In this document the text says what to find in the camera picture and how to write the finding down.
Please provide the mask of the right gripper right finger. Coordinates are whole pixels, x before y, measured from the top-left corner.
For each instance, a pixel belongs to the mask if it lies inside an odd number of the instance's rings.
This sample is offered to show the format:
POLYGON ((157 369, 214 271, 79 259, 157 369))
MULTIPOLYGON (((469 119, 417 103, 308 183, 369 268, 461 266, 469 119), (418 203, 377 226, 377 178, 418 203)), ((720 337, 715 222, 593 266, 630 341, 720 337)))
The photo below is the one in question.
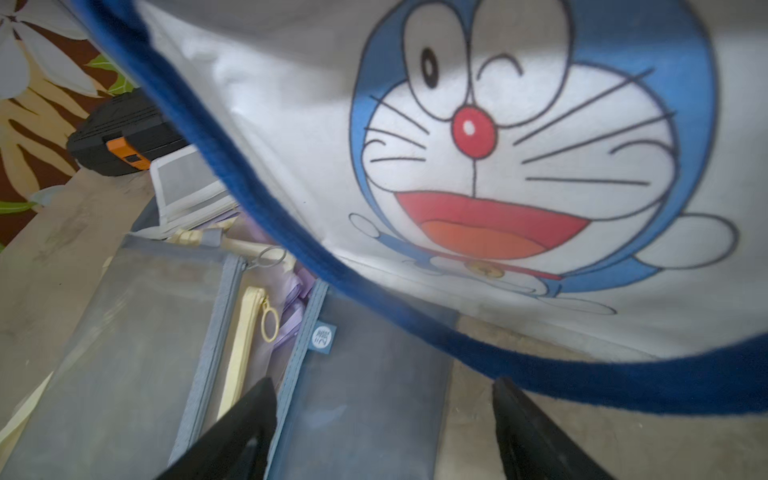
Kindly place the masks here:
POLYGON ((510 379, 492 386, 495 435, 508 479, 609 479, 510 379))

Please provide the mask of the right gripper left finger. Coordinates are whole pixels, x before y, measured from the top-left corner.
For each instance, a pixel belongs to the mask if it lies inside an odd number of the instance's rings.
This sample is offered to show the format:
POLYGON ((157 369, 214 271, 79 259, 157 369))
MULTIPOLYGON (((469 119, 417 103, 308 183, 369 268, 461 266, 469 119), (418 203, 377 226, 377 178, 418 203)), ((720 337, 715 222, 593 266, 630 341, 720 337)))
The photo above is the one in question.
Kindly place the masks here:
POLYGON ((277 395, 269 377, 256 383, 161 479, 262 479, 277 428, 277 395))

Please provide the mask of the white Doraemon canvas bag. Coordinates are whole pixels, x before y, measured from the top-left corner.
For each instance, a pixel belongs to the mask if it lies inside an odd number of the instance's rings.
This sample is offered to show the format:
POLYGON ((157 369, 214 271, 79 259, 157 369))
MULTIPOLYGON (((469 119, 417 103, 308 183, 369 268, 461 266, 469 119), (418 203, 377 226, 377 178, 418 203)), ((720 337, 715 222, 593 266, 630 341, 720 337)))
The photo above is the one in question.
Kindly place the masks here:
POLYGON ((77 1, 245 213, 491 378, 767 408, 763 1, 77 1))

